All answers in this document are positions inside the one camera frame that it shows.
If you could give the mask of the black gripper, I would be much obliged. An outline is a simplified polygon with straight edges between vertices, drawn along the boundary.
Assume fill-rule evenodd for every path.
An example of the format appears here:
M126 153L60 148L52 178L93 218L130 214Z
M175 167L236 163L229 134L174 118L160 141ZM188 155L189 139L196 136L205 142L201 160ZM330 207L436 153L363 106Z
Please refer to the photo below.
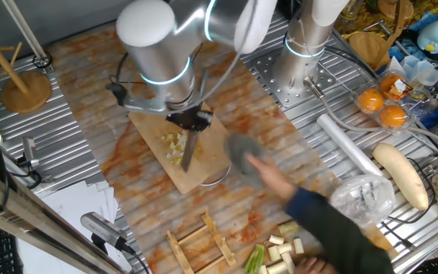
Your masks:
M170 114L166 121L184 130L201 132L211 125L213 118L211 111L203 110L202 106L196 106L181 113Z

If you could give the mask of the dark sleeved person right hand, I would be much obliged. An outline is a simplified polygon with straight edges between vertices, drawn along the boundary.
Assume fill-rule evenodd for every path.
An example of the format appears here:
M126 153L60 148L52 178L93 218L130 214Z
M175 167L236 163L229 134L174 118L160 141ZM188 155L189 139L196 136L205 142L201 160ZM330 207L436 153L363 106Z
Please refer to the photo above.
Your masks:
M264 183L283 200L290 200L296 193L297 186L287 179L273 158L261 159L247 153L246 159L258 170Z

